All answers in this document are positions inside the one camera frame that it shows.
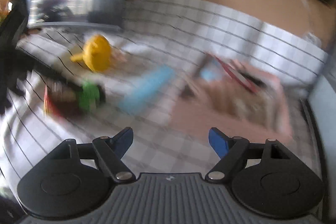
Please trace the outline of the red striped soft item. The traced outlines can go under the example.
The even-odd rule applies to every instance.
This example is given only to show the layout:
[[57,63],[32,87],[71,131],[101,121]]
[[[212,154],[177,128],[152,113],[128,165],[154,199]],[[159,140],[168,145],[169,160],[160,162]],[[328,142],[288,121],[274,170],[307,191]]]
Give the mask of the red striped soft item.
[[43,109],[52,117],[68,118],[79,114],[76,93],[60,82],[45,85]]

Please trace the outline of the green plush toy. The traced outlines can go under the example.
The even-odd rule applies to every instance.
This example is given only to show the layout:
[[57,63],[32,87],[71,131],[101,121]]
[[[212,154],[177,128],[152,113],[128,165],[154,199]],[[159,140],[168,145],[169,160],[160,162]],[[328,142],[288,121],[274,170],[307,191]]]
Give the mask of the green plush toy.
[[79,109],[85,113],[95,111],[105,100],[106,95],[103,87],[91,82],[84,82],[82,91],[77,94]]

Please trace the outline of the white checked tablecloth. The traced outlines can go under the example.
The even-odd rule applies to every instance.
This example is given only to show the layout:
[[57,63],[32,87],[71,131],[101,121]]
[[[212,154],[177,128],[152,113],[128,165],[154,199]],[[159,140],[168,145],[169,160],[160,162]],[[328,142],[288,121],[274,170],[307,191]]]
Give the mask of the white checked tablecloth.
[[[127,3],[123,32],[106,34],[126,61],[99,74],[70,57],[79,53],[89,33],[46,28],[23,38],[19,49],[41,59],[66,77],[101,83],[106,102],[80,118],[51,118],[43,111],[47,79],[31,73],[21,87],[23,97],[10,95],[13,105],[1,117],[1,173],[11,190],[48,152],[65,139],[89,143],[113,136],[124,127],[134,142],[123,162],[134,172],[206,173],[217,161],[207,142],[170,126],[184,77],[200,67],[207,53],[238,59],[277,76],[286,87],[305,86],[317,76],[326,52],[250,15],[202,0],[133,0]],[[144,75],[161,65],[175,77],[137,115],[117,108]]]

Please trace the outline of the pink storage box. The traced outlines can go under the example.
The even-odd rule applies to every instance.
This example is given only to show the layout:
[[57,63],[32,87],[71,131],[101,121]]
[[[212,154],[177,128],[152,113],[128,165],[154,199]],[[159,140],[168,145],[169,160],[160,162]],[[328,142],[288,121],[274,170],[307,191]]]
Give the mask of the pink storage box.
[[200,68],[183,76],[183,83],[171,111],[171,128],[201,140],[216,127],[255,143],[291,141],[288,103],[277,76],[207,54]]

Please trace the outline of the blue face mask pack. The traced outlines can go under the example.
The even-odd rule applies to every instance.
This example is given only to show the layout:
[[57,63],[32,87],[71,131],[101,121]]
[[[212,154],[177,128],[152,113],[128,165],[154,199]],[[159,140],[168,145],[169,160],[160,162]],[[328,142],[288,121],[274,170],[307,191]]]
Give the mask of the blue face mask pack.
[[118,108],[129,115],[138,115],[147,104],[175,76],[173,68],[161,65],[143,75],[135,87],[118,103]]

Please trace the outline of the yellow plush toy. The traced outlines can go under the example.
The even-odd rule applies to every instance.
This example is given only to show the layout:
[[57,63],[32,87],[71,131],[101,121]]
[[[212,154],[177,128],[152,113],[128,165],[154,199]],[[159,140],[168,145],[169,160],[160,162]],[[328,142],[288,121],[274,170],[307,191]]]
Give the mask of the yellow plush toy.
[[83,62],[93,72],[104,72],[111,66],[112,48],[102,35],[89,38],[81,53],[70,57],[72,62]]

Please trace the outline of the black monitor screen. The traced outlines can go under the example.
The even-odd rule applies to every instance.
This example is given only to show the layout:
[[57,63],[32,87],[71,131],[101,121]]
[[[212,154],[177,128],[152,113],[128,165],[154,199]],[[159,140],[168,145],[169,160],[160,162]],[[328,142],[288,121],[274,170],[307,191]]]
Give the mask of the black monitor screen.
[[325,185],[322,221],[335,223],[335,68],[325,68],[302,103]]

